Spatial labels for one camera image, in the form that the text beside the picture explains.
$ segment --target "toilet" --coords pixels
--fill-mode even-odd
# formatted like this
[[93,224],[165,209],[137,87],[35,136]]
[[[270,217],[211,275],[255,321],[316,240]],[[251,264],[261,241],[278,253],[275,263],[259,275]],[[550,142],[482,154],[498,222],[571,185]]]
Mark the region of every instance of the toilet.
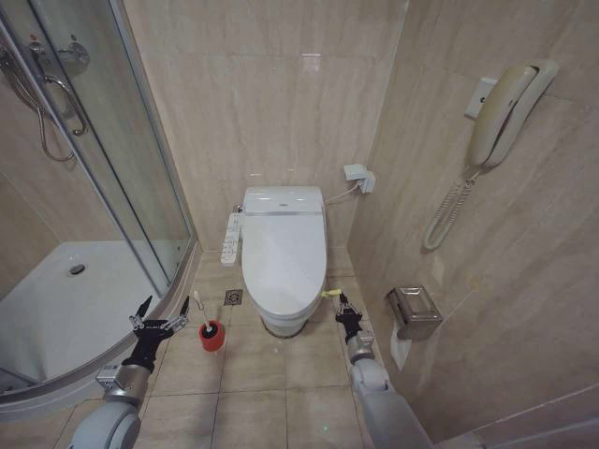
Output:
[[250,187],[243,200],[241,266],[266,329],[298,334],[320,303],[327,270],[318,187]]

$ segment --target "shower drain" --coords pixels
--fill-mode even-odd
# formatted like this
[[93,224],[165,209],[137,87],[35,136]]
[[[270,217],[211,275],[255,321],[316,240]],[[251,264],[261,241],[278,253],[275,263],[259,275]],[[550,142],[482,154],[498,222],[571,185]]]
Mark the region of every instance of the shower drain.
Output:
[[71,273],[73,276],[77,276],[78,274],[82,274],[84,270],[85,266],[83,264],[77,264],[71,267],[68,272]]
[[225,293],[226,306],[239,306],[243,297],[243,290],[227,290]]

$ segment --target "toilet paper holder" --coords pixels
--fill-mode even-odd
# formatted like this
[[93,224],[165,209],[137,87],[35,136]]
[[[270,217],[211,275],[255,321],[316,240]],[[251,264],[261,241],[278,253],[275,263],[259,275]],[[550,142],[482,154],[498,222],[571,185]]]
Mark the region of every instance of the toilet paper holder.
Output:
[[395,287],[385,298],[398,322],[400,340],[425,340],[443,322],[443,316],[422,285]]

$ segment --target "toilet tank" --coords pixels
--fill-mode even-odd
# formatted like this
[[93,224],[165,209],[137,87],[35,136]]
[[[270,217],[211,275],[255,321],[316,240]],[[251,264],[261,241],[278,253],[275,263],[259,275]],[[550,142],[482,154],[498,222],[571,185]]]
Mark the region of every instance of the toilet tank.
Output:
[[246,215],[322,213],[322,208],[322,193],[314,186],[248,187],[243,199]]

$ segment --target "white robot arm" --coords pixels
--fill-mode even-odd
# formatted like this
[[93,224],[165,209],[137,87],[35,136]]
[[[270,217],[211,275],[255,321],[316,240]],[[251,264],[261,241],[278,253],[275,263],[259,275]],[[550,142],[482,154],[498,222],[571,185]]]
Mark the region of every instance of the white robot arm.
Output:
[[132,449],[139,434],[139,407],[145,398],[156,351],[163,340],[187,324],[189,297],[172,320],[145,320],[152,297],[130,316],[138,342],[130,357],[119,365],[107,365],[96,376],[106,390],[101,407],[77,427],[68,449]]
[[352,367],[352,384],[364,411],[366,427],[376,449],[432,449],[424,428],[406,400],[393,388],[387,370],[374,360],[374,337],[362,330],[359,313],[340,294],[335,319],[345,328],[345,342]]

